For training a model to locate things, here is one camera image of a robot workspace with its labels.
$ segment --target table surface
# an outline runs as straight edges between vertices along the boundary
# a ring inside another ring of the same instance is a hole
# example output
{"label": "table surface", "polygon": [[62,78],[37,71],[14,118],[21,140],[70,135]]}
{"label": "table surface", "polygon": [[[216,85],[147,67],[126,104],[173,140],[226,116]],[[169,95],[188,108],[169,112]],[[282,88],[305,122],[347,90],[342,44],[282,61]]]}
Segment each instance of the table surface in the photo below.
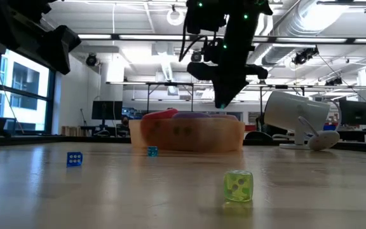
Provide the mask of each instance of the table surface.
{"label": "table surface", "polygon": [[[68,151],[83,152],[81,167],[66,168]],[[235,169],[254,174],[252,202],[224,200],[223,175]],[[366,228],[366,153],[0,147],[0,228]]]}

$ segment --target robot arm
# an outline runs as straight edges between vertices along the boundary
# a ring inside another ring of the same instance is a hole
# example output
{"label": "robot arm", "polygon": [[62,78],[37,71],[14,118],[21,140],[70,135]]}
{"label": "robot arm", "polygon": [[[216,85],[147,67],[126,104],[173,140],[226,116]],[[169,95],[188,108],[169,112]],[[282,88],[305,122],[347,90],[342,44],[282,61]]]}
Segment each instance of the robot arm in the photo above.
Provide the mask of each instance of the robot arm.
{"label": "robot arm", "polygon": [[187,1],[187,31],[199,34],[201,29],[217,32],[229,20],[224,39],[217,39],[203,49],[205,60],[217,66],[191,62],[187,71],[198,80],[211,80],[215,92],[215,107],[225,108],[248,85],[247,74],[256,74],[264,80],[268,72],[256,65],[246,65],[248,53],[261,13],[272,15],[266,0],[220,0],[206,3]]}

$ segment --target glass window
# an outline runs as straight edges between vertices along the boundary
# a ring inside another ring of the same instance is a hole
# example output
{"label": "glass window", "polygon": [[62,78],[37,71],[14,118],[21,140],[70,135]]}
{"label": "glass window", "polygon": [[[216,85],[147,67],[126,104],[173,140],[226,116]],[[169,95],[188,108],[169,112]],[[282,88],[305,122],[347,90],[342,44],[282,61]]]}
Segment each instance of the glass window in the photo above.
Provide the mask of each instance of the glass window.
{"label": "glass window", "polygon": [[1,61],[1,81],[4,86],[47,97],[49,69],[7,50]]}
{"label": "glass window", "polygon": [[[6,95],[10,98],[12,110],[24,130],[44,130],[46,101],[11,92],[6,92]],[[0,90],[0,117],[14,118],[2,90]]]}

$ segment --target translucent bowl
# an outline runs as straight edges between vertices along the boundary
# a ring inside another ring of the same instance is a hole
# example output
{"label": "translucent bowl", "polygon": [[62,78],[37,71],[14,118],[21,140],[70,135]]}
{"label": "translucent bowl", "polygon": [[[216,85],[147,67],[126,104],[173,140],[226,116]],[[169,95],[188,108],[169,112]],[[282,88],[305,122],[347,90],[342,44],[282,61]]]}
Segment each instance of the translucent bowl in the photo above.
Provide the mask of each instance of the translucent bowl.
{"label": "translucent bowl", "polygon": [[130,120],[134,148],[174,151],[241,151],[245,124],[227,118]]}

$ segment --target ceiling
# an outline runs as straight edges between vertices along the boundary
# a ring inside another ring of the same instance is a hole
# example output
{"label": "ceiling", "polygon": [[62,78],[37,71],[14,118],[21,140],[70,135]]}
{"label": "ceiling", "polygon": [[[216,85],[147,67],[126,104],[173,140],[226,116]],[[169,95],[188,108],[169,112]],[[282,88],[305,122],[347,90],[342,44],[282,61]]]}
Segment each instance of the ceiling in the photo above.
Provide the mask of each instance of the ceiling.
{"label": "ceiling", "polygon": [[[277,22],[285,14],[295,0],[275,0],[273,22]],[[167,14],[176,5],[177,11],[185,12],[185,1],[106,1],[68,0],[51,4],[52,11],[44,18],[53,26],[64,24],[79,34],[182,34],[182,24],[171,25]],[[366,37],[366,7],[350,6],[332,25],[324,29],[319,36],[331,37]],[[172,19],[178,18],[178,13],[172,13]],[[84,58],[95,47],[117,46],[128,61],[125,69],[127,77],[139,79],[139,76],[154,76],[161,71],[161,64],[152,56],[152,44],[155,41],[83,41],[74,55]],[[180,42],[171,42],[178,49]],[[362,45],[319,45],[320,57],[315,57],[307,64],[295,69],[290,63],[292,55],[283,59],[270,70],[269,78],[281,83],[314,84],[317,79],[326,78],[333,70],[341,70],[347,83],[354,84],[357,69],[366,65],[366,46]],[[98,53],[102,61],[112,58],[111,51]],[[173,72],[185,72],[190,56],[178,63],[177,56],[172,59]]]}

